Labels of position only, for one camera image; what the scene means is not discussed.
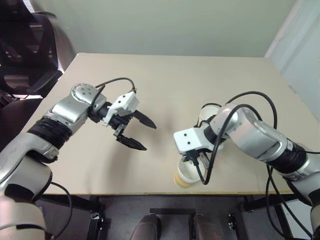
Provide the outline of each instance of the beige tabletop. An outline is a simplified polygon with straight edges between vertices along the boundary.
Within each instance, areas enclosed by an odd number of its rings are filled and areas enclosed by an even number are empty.
[[[159,56],[79,53],[49,95],[42,101],[22,131],[73,85],[97,85],[129,77],[137,87],[137,109],[150,117],[157,129],[133,119],[125,135],[140,141],[147,151],[130,149],[117,142],[114,130],[90,119],[60,149],[58,161],[50,164],[53,180],[72,194],[257,194],[265,191],[266,165],[242,153],[227,140],[214,163],[208,185],[200,182],[179,188],[173,182],[180,155],[173,133],[192,127],[203,104],[224,104],[246,91],[261,91],[273,100],[278,112],[278,130],[292,141],[312,150],[320,148],[320,124],[281,74],[266,58]],[[131,88],[129,82],[107,85],[102,92],[113,102]],[[267,102],[250,95],[238,99],[255,107],[272,125]],[[279,190],[289,193],[285,181],[274,174]],[[51,186],[47,194],[62,193]]]

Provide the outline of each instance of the table leg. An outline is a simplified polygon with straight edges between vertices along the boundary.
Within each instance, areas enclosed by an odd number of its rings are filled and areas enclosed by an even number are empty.
[[[95,213],[91,216],[88,233],[86,236],[87,240],[97,240],[99,232],[103,229],[104,217],[99,213]]]
[[[287,221],[287,218],[286,218],[286,215],[285,215],[285,212],[284,212],[282,206],[275,205],[274,210],[275,210],[276,216],[279,220],[283,234],[285,236],[293,238],[289,223]]]
[[[228,225],[231,230],[235,231],[237,240],[249,239],[241,212],[229,213]]]

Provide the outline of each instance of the dark floor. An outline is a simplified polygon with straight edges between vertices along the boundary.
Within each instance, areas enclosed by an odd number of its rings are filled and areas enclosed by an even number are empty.
[[[100,232],[100,240],[129,240],[136,224],[149,214],[151,208],[195,209],[216,224],[224,240],[236,240],[235,231],[228,227],[228,214],[238,212],[242,197],[222,196],[108,196],[102,197],[105,203],[105,225]],[[69,208],[38,201],[43,207],[47,230],[57,233],[65,223]],[[274,221],[279,225],[276,214],[271,209]],[[188,215],[158,215],[161,219],[161,240],[188,240]],[[249,240],[282,240],[270,225],[265,209],[252,213],[241,213]],[[71,222],[60,240],[86,240],[91,213],[74,209]]]

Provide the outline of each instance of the paper cup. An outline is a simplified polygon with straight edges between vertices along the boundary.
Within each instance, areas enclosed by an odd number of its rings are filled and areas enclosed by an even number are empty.
[[[200,115],[199,115],[199,123],[203,120],[207,120],[213,115],[216,115],[219,111],[219,107],[215,105],[208,105],[201,109]]]
[[[183,161],[181,158],[178,166],[177,172],[173,176],[174,183],[181,188],[188,188],[200,180],[196,166],[192,161]],[[199,161],[199,168],[202,175],[205,174],[205,166],[202,161]]]

